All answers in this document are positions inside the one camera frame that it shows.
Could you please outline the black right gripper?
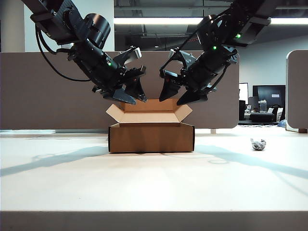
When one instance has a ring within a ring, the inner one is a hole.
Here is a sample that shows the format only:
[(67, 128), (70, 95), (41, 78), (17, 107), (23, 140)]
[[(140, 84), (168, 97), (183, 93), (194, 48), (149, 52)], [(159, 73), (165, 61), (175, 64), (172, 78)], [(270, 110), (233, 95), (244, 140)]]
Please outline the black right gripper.
[[(169, 60), (160, 68), (160, 77), (164, 79), (159, 101), (176, 95), (180, 87), (186, 92), (178, 99), (177, 105), (184, 105), (208, 100), (209, 83), (231, 64), (237, 63), (237, 49), (226, 46), (212, 46), (199, 57), (177, 49), (171, 49)], [(179, 74), (167, 71), (165, 67), (171, 61), (182, 64)]]

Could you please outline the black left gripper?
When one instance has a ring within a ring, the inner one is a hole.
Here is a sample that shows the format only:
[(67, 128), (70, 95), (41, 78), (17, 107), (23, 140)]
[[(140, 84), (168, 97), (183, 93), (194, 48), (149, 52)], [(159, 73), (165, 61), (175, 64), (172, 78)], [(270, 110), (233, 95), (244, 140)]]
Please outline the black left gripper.
[(91, 41), (75, 43), (70, 49), (68, 60), (73, 60), (86, 76), (95, 84), (92, 91), (99, 92), (105, 99), (135, 105), (136, 100), (146, 102), (140, 77), (146, 67), (128, 69), (125, 64), (141, 58), (138, 47), (111, 58)]

